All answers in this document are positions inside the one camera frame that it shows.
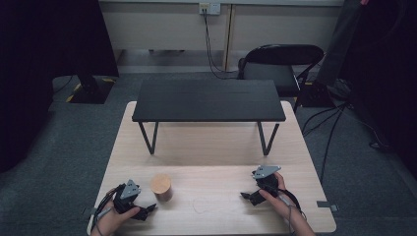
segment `metal frame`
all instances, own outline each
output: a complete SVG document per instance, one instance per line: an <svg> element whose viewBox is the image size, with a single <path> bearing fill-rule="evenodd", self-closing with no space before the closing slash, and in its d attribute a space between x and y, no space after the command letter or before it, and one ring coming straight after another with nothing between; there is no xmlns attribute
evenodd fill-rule
<svg viewBox="0 0 417 236"><path fill-rule="evenodd" d="M155 122L155 127L153 130L153 137L152 137L152 145L149 142L147 131L145 130L144 124L142 122L138 122L138 123L139 123L139 126L141 127L142 135L144 136L145 142L147 143L149 153L154 154L155 146L156 146L157 128L158 128L159 122ZM273 131L272 131L272 134L270 135L268 146L265 142L264 129L262 127L261 121L258 121L257 124L258 124L258 130L260 132L260 137L261 137L262 151L264 155L268 155L272 147L272 142L273 142L273 139L275 138L275 134L276 134L276 131L278 130L279 124L275 123L275 126L273 127Z"/></svg>

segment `cylindrical wooden object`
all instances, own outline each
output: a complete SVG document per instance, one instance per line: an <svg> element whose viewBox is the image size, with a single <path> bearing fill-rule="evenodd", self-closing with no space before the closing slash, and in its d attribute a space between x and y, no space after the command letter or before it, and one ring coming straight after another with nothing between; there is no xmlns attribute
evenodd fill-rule
<svg viewBox="0 0 417 236"><path fill-rule="evenodd" d="M156 174L150 180L150 188L159 201L168 202L172 198L171 178L166 174Z"/></svg>

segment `black curtain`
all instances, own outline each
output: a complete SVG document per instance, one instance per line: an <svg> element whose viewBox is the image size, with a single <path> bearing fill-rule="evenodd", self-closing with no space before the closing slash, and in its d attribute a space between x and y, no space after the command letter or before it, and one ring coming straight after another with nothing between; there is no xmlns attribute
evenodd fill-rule
<svg viewBox="0 0 417 236"><path fill-rule="evenodd" d="M2 172L46 120L54 78L119 75L97 0L2 0L0 35Z"/></svg>
<svg viewBox="0 0 417 236"><path fill-rule="evenodd" d="M340 77L352 84L388 144L417 178L417 2L364 8Z"/></svg>
<svg viewBox="0 0 417 236"><path fill-rule="evenodd" d="M337 80L363 7L360 0L344 1L326 57L316 77L316 81L320 84L332 87Z"/></svg>

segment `wrist strap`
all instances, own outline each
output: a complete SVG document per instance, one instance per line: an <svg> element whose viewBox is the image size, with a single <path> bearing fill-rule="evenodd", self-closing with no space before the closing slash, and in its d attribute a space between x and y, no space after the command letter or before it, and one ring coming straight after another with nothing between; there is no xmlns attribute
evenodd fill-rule
<svg viewBox="0 0 417 236"><path fill-rule="evenodd" d="M289 192L288 190L281 190L281 189L278 189L278 191L288 196L288 198L295 204L295 207L297 207L298 210L301 212L300 204L298 203L297 198L295 198L295 196L291 192Z"/></svg>

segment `wall outlet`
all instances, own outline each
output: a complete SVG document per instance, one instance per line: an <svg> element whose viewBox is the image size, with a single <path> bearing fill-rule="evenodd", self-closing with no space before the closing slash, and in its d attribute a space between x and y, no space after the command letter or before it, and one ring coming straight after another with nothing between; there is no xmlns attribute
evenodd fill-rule
<svg viewBox="0 0 417 236"><path fill-rule="evenodd" d="M209 4L209 13L211 15L220 15L220 4L219 3L210 3Z"/></svg>
<svg viewBox="0 0 417 236"><path fill-rule="evenodd" d="M219 3L199 3L199 14L202 15L206 11L207 15L220 15Z"/></svg>
<svg viewBox="0 0 417 236"><path fill-rule="evenodd" d="M199 3L199 14L202 15L206 10L206 14L209 14L209 3Z"/></svg>

